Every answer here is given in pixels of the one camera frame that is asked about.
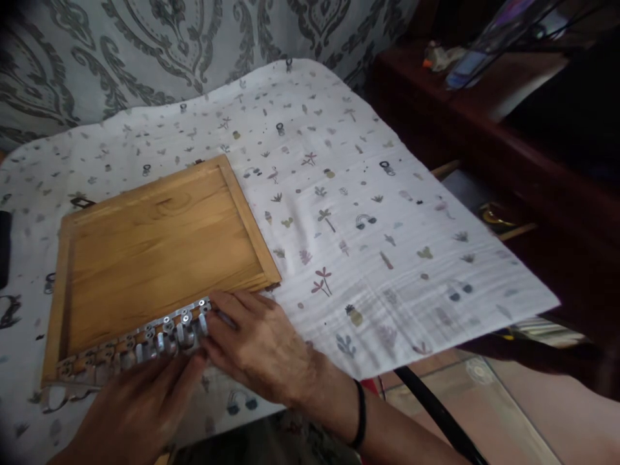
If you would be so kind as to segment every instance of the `black wristband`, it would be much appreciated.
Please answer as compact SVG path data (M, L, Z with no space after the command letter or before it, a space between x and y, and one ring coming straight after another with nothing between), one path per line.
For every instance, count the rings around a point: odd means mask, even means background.
M353 442L349 444L352 449L357 450L364 441L364 435L366 434L366 396L364 395L364 388L360 384L358 380L355 381L355 386L357 386L357 393L360 403L360 420L357 424L357 434L355 435L355 439Z

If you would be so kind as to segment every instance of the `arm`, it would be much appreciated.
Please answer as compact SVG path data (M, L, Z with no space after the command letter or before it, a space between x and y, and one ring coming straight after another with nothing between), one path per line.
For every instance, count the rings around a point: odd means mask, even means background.
M295 408L345 443L358 428L358 393L351 378L307 347L282 308L246 292L213 293L211 300L236 324L209 312L209 358L271 402ZM454 449L394 407L366 393L366 435L360 453L375 464L466 464Z

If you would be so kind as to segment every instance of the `wooden board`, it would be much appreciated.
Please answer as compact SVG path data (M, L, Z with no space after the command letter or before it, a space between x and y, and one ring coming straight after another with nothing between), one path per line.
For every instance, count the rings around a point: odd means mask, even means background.
M225 155L63 218L42 383L56 364L215 289L280 282Z

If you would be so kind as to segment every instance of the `white cloth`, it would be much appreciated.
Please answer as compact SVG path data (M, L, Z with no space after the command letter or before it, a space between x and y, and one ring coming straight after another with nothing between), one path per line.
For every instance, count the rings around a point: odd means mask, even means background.
M0 198L11 196L1 208L14 222L2 294L21 295L22 306L21 320L0 330L0 409L5 432L30 425L19 438L10 431L23 460L49 459L90 404L42 416L26 399L39 384L45 339L36 337L52 300L45 277L71 197L100 202L198 158L227 153L283 278L274 298L306 341L356 378L558 304L333 73L310 60L285 68L276 62L181 105L134 108L29 143L3 163ZM194 409L202 417L192 424L211 416L211 432L221 432L277 409L263 401L227 417L231 386L209 376L200 402L222 414Z

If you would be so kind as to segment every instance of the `gray paisley fabric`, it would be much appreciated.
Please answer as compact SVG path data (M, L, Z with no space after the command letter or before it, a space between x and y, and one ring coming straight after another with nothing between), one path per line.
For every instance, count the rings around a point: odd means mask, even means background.
M0 50L0 149L306 57L354 89L417 0L39 0Z

